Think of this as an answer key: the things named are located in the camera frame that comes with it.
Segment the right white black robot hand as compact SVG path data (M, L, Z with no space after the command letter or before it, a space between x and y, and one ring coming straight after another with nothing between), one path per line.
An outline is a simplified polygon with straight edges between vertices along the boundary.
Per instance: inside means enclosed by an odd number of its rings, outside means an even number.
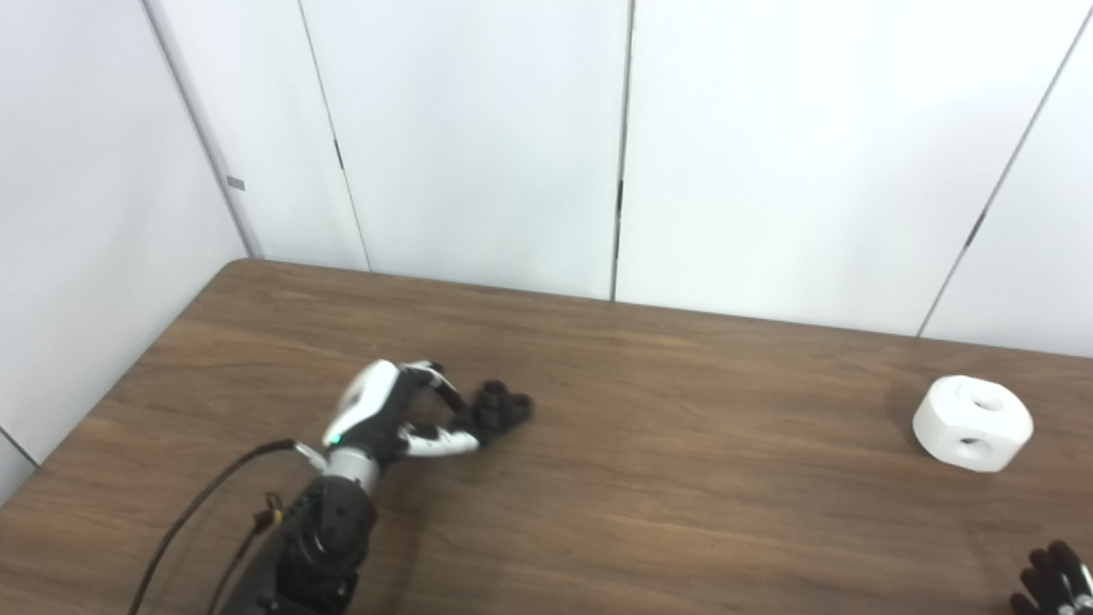
M1029 566L1019 573L1024 590L1008 598L1014 614L1090 614L1090 568L1061 540L1029 553Z

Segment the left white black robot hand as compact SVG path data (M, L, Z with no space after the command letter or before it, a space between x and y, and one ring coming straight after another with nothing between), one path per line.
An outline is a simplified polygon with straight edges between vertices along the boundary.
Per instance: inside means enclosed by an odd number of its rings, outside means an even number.
M381 468L402 458L447 458L475 452L480 437L456 427L413 427L406 419L411 401L433 390L453 409L467 410L467 402L432 360L372 362L346 387L324 431L324 448L355 448Z

